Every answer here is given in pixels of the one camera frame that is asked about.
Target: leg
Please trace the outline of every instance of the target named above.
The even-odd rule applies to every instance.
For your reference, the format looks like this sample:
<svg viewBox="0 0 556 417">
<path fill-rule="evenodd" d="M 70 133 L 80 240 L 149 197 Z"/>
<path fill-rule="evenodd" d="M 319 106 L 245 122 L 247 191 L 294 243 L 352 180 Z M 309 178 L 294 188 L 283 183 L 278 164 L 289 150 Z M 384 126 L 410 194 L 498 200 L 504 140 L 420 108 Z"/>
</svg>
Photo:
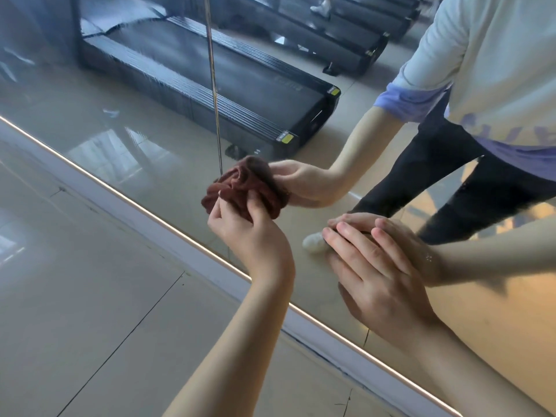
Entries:
<svg viewBox="0 0 556 417">
<path fill-rule="evenodd" d="M 320 6 L 312 6 L 311 11 L 319 14 L 326 20 L 330 20 L 330 13 L 332 10 L 332 0 L 324 0 Z"/>
<path fill-rule="evenodd" d="M 391 217 L 422 191 L 485 153 L 461 126 L 444 119 L 447 103 L 448 95 L 419 126 L 417 136 L 398 157 L 388 175 L 351 212 Z"/>
<path fill-rule="evenodd" d="M 536 177 L 488 153 L 418 235 L 430 245 L 463 241 L 554 196 L 555 181 Z"/>
</svg>

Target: forearm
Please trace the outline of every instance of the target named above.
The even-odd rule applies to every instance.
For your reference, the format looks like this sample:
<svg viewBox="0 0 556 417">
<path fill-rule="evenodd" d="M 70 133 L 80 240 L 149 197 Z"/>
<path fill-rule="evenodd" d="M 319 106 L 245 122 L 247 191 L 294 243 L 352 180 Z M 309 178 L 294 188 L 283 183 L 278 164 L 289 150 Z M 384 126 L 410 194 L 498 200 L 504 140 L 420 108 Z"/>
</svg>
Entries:
<svg viewBox="0 0 556 417">
<path fill-rule="evenodd" d="M 372 107 L 359 120 L 344 148 L 330 167 L 347 192 L 376 162 L 404 122 L 380 107 Z"/>
<path fill-rule="evenodd" d="M 254 282 L 218 342 L 163 417 L 253 414 L 293 290 L 293 277 L 277 280 L 281 282 Z"/>
<path fill-rule="evenodd" d="M 445 326 L 425 336 L 413 355 L 464 417 L 550 416 Z"/>
<path fill-rule="evenodd" d="M 556 271 L 556 216 L 497 236 L 435 246 L 440 285 Z"/>
</svg>

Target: t-shirt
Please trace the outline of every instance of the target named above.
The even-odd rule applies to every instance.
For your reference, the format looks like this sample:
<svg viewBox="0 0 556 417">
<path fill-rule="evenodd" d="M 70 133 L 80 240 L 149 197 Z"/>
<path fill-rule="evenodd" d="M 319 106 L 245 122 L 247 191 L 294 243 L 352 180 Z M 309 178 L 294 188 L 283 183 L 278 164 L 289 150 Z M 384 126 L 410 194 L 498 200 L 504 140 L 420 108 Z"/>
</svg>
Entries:
<svg viewBox="0 0 556 417">
<path fill-rule="evenodd" d="M 421 122 L 450 85 L 448 121 L 556 181 L 556 0 L 444 0 L 375 105 Z"/>
</svg>

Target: purple sleeve cuff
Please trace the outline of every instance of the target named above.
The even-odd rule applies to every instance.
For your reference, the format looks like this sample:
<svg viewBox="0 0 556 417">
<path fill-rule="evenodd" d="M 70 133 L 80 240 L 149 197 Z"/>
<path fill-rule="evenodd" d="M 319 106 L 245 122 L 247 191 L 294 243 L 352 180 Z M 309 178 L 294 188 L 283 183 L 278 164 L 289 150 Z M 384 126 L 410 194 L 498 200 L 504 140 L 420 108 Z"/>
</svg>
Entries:
<svg viewBox="0 0 556 417">
<path fill-rule="evenodd" d="M 374 106 L 384 108 L 403 122 L 421 123 L 447 87 L 448 85 L 434 90 L 413 90 L 388 83 L 386 91 L 379 95 Z"/>
</svg>

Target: floor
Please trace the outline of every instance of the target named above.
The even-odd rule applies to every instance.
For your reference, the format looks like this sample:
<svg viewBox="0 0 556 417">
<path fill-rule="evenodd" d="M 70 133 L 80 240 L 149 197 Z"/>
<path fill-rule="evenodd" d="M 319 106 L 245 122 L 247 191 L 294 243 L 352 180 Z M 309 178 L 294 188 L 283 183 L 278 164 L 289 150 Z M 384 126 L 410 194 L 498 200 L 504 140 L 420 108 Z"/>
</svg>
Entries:
<svg viewBox="0 0 556 417">
<path fill-rule="evenodd" d="M 0 190 L 0 415 L 161 415 L 238 302 L 7 146 Z M 398 415 L 281 336 L 256 416 L 369 413 Z"/>
<path fill-rule="evenodd" d="M 426 27 L 425 22 L 417 23 L 400 43 L 389 44 L 369 72 L 357 79 L 323 75 L 322 62 L 276 44 L 242 37 L 256 48 L 342 90 L 336 112 L 296 156 L 297 160 L 318 166 L 327 166 L 334 160 L 354 125 L 400 65 L 411 57 Z M 35 54 L 37 60 L 32 65 L 14 66 L 20 80 L 17 84 L 4 82 L 0 114 L 240 266 L 206 227 L 206 215 L 199 204 L 205 188 L 219 175 L 215 135 L 120 83 L 76 69 L 66 59 L 52 55 L 46 61 L 46 53 L 49 51 Z M 328 218 L 349 210 L 358 197 L 387 174 L 415 132 L 416 125 L 404 126 L 351 193 L 335 205 L 322 210 L 289 207 L 277 222 L 293 246 L 298 269 L 292 301 L 442 398 L 442 392 L 417 363 L 369 333 L 349 315 L 338 295 L 334 274 L 322 260 L 301 248 L 307 234 L 319 231 Z M 229 158 L 223 159 L 224 169 L 232 165 Z M 418 228 L 455 191 L 472 167 L 468 164 L 448 176 L 397 217 Z M 508 230 L 553 211 L 549 204 L 540 205 L 481 236 Z M 542 275 L 494 286 L 437 288 L 430 295 L 438 313 L 477 353 L 556 413 L 556 400 L 544 383 L 556 378 L 556 361 L 550 354 L 556 348 L 556 306 L 548 300 L 549 293 L 555 290 L 553 277 Z"/>
</svg>

